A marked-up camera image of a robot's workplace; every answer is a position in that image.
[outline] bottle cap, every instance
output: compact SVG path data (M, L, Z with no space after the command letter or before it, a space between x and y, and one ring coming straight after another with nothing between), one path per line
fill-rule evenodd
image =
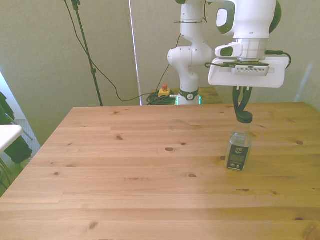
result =
M162 85L162 90L163 91L168 91L168 85L167 84L163 84Z
M237 114L236 119L242 124L252 123L254 116L249 111L241 111Z

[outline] plastic bottle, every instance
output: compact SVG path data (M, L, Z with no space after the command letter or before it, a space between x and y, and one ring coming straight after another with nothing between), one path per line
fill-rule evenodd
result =
M250 123L253 115L248 111L241 111L237 115L237 125L230 134L225 156L225 166L228 169L242 171L251 151Z

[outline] tabletop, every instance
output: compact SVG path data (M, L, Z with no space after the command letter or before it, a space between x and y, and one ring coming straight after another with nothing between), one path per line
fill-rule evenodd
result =
M23 129L19 125L0 125L0 154L22 133Z
M320 115L249 104L73 108L0 198L1 240L319 240Z

